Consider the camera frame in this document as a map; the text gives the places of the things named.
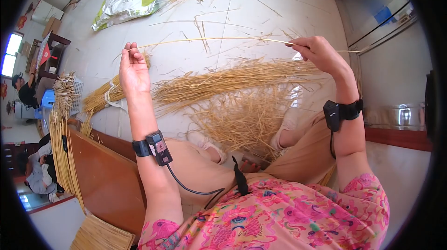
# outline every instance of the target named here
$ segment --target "tan pants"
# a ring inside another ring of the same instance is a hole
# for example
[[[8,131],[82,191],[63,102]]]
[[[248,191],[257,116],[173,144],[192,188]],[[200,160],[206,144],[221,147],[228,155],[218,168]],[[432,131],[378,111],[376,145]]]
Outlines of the tan pants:
[[[45,93],[45,90],[47,89],[53,89],[53,85],[55,82],[56,82],[55,79],[45,77],[42,77],[40,79],[39,84],[37,85],[36,88],[36,95],[35,95],[39,106],[42,104],[43,93]]]
[[[330,130],[323,112],[317,113],[305,125],[293,131],[296,144],[273,162],[263,173],[246,174],[247,182],[275,177],[303,184],[316,183],[335,164],[329,150]],[[171,168],[176,177],[189,189],[199,192],[225,187],[218,198],[236,186],[234,170],[211,161],[209,153],[187,141],[166,138],[173,157]],[[197,195],[179,187],[180,196],[194,204],[204,206],[214,195]]]

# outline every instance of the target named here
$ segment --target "white plastic basket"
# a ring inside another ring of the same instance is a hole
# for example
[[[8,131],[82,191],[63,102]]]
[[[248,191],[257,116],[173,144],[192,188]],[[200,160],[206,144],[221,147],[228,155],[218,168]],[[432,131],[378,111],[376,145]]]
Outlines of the white plastic basket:
[[[77,94],[78,96],[73,101],[73,106],[70,110],[70,116],[81,112],[81,95],[82,95],[82,89],[84,88],[84,83],[82,82],[82,80],[78,79],[75,76],[74,85],[75,85],[75,94]]]

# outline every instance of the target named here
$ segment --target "green and white bag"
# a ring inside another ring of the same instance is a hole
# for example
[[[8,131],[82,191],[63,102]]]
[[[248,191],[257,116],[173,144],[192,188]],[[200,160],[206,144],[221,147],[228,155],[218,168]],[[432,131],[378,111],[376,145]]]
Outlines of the green and white bag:
[[[167,2],[168,0],[104,0],[93,21],[92,29],[97,31],[137,17],[148,16]]]

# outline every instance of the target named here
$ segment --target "woman's left hand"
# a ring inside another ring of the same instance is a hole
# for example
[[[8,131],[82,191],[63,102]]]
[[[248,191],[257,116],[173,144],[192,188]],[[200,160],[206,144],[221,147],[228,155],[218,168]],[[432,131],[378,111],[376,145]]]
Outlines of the woman's left hand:
[[[119,65],[119,82],[127,99],[147,96],[151,90],[151,79],[148,66],[137,43],[127,43],[122,50]]]

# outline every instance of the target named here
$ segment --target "plastic stool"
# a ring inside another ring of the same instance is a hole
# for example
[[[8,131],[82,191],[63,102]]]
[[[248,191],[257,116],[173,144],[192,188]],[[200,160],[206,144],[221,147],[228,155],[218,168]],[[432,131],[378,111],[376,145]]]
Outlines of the plastic stool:
[[[42,108],[37,108],[34,110],[34,118],[42,119]]]
[[[54,91],[53,89],[47,89],[45,90],[45,93],[43,93],[42,102],[40,106],[42,108],[53,108],[54,104]]]

